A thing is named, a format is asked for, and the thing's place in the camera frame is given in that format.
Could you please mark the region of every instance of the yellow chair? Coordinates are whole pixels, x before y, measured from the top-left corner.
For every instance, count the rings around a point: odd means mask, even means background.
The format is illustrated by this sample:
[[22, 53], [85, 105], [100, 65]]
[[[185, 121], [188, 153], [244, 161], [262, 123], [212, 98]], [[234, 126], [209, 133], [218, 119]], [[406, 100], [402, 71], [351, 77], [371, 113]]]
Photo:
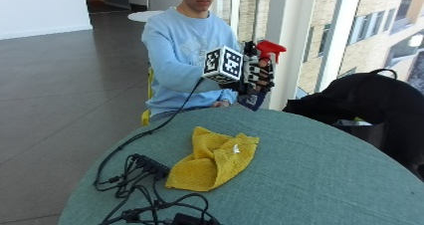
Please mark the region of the yellow chair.
[[[148, 84], [148, 97], [149, 99], [154, 96], [154, 91], [152, 90], [152, 81], [154, 80], [154, 69], [149, 67], [149, 84]], [[143, 113], [143, 126], [149, 124], [150, 120], [150, 110], [145, 110]]]

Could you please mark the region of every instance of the man's arm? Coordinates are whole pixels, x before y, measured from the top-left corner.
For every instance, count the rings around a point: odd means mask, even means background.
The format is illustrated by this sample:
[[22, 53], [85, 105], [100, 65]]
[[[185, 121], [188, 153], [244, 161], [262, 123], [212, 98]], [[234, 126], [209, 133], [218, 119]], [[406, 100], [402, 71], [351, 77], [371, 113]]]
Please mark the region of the man's arm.
[[[177, 92], [189, 93], [202, 77], [204, 67], [181, 63], [176, 57], [173, 39], [162, 33], [166, 26], [150, 22], [146, 24], [143, 41], [149, 50], [149, 59], [156, 72], [156, 80], [160, 84]], [[197, 93], [220, 90], [218, 83], [205, 80], [197, 89]]]

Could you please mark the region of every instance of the black and white marker cube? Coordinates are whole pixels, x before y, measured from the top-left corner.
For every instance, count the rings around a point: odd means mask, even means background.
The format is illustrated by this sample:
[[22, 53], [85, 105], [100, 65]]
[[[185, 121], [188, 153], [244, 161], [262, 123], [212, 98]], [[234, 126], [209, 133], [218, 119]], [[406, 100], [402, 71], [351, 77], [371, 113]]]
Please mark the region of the black and white marker cube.
[[240, 81], [242, 68], [242, 54], [232, 48], [222, 46], [206, 54], [204, 78], [220, 84]]

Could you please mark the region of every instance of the man's hand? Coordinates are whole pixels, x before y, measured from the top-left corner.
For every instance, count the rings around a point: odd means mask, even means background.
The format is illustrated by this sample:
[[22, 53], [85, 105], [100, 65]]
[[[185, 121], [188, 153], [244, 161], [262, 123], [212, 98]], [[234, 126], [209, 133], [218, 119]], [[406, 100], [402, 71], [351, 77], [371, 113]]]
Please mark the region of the man's hand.
[[[267, 66], [269, 66], [269, 63], [270, 63], [270, 59], [262, 59], [259, 62], [258, 62], [258, 65], [261, 66], [261, 72], [259, 72], [259, 75], [262, 78], [267, 79], [267, 70], [265, 69]], [[254, 87], [254, 90], [257, 92], [261, 91], [262, 89], [262, 86], [267, 86], [269, 82], [267, 81], [257, 81], [258, 83], [258, 86]]]
[[230, 103], [228, 100], [216, 101], [212, 105], [213, 108], [228, 108], [230, 106]]

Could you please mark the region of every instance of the white table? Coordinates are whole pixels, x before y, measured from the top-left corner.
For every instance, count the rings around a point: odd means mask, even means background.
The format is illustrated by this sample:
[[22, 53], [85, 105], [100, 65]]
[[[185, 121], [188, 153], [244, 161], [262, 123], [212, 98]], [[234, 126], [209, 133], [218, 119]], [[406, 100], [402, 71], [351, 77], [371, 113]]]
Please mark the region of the white table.
[[145, 12], [132, 13], [129, 15], [129, 19], [137, 22], [146, 23], [152, 16], [161, 14], [162, 12], [164, 11], [145, 11]]

